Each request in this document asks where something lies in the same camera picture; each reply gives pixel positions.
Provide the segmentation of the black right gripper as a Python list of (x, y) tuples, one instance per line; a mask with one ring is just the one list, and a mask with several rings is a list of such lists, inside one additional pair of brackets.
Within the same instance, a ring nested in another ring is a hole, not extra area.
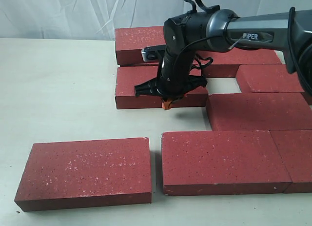
[(208, 64), (202, 64), (202, 61), (207, 60), (194, 51), (179, 56), (165, 50), (163, 59), (158, 63), (156, 77), (134, 86), (135, 96), (160, 97), (162, 108), (169, 110), (170, 106), (183, 102), (185, 94), (198, 87), (206, 87), (203, 70)]

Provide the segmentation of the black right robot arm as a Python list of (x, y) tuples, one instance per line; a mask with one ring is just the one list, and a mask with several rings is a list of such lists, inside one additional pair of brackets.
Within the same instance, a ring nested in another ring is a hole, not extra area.
[(155, 78), (136, 85), (135, 96), (160, 97), (168, 110), (184, 96), (207, 85), (204, 76), (192, 76), (192, 69), (203, 69), (199, 51), (226, 53), (233, 48), (269, 49), (283, 53), (288, 73), (297, 73), (305, 92), (312, 91), (312, 12), (239, 17), (219, 6), (204, 12), (191, 11), (169, 18), (163, 25), (164, 45), (146, 47), (146, 62), (158, 60)]

